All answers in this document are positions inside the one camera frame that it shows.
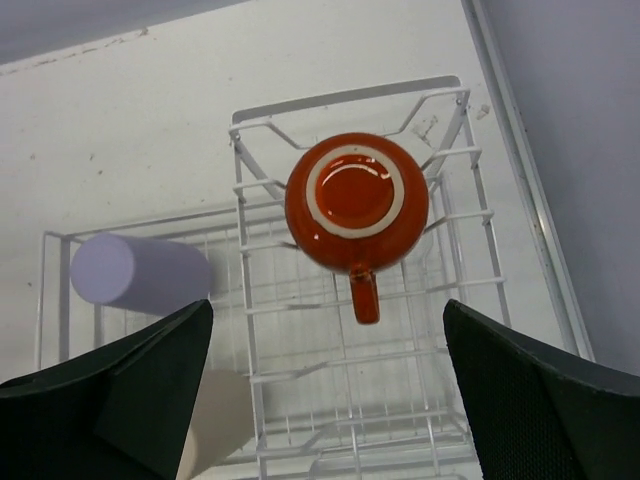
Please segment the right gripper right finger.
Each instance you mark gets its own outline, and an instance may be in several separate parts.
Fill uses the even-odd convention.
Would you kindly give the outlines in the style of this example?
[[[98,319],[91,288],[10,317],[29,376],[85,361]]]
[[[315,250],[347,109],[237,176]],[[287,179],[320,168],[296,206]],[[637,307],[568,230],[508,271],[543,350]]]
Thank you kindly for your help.
[[[457,301],[444,332],[486,479],[636,479],[639,379]]]

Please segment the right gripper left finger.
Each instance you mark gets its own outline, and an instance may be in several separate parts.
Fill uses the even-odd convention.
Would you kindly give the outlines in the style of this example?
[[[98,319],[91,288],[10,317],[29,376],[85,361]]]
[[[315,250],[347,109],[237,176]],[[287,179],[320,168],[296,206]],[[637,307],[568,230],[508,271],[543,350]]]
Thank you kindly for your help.
[[[174,479],[213,309],[152,325],[1,385],[4,479]]]

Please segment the orange ceramic mug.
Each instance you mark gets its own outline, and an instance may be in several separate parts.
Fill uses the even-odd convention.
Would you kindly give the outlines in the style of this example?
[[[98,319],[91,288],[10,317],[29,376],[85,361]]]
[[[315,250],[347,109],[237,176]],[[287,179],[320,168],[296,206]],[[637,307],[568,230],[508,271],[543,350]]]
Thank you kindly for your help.
[[[294,166],[284,207],[297,246],[348,277],[357,322],[378,323],[376,274],[414,248],[428,219],[428,187],[413,157],[378,135],[330,137]]]

